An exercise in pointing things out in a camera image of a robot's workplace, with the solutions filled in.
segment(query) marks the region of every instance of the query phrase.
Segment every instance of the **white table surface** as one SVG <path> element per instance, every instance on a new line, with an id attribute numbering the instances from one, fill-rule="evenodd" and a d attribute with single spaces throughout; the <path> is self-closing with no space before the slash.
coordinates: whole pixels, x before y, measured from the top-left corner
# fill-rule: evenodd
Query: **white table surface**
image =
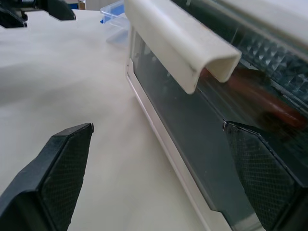
<path id="1" fill-rule="evenodd" d="M 53 134 L 95 132 L 70 231 L 204 230 L 125 78 L 99 12 L 29 13 L 0 32 L 0 193 Z"/>

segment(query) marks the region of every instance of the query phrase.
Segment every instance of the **clear plastic box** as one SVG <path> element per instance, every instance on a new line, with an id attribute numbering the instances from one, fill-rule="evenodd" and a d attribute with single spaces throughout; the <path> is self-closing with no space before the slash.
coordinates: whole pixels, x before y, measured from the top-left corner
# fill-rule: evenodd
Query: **clear plastic box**
<path id="1" fill-rule="evenodd" d="M 129 30 L 129 20 L 125 16 L 124 0 L 117 1 L 113 4 L 101 8 L 103 14 L 102 23 L 107 23 Z"/>

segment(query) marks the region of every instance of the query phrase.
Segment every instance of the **white drawer handle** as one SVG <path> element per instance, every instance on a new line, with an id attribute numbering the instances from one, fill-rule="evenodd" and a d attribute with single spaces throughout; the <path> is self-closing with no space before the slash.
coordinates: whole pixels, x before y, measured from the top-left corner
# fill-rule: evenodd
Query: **white drawer handle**
<path id="1" fill-rule="evenodd" d="M 132 26 L 181 87 L 192 94 L 203 68 L 226 82 L 241 52 L 170 0 L 126 0 Z"/>

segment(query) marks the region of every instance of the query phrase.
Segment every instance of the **glass panel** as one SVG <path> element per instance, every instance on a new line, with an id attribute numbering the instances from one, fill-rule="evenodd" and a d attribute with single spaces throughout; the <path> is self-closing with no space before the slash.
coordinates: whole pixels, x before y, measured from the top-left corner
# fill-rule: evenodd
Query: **glass panel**
<path id="1" fill-rule="evenodd" d="M 225 120 L 275 133 L 308 166 L 308 64 L 266 38 L 269 31 L 258 34 L 203 0 L 173 1 L 243 53 L 228 83 L 203 73 L 204 97 Z"/>
<path id="2" fill-rule="evenodd" d="M 235 231 L 260 228 L 237 177 L 222 130 L 224 116 L 213 110 L 201 84 L 186 94 L 137 33 L 133 43 L 135 75 L 211 209 L 222 212 Z"/>

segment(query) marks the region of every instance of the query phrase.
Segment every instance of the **black object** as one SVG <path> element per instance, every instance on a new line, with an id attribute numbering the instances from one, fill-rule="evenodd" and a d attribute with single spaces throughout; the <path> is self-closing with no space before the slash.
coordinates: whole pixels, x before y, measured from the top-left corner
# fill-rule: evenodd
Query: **black object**
<path id="1" fill-rule="evenodd" d="M 1 231 L 65 231 L 87 164 L 93 124 L 53 135 L 0 197 Z"/>
<path id="2" fill-rule="evenodd" d="M 44 10 L 59 20 L 75 20 L 76 16 L 64 0 L 0 0 L 0 26 L 26 27 L 25 11 Z"/>
<path id="3" fill-rule="evenodd" d="M 249 202 L 267 231 L 308 228 L 308 169 L 274 135 L 225 122 L 236 170 Z"/>

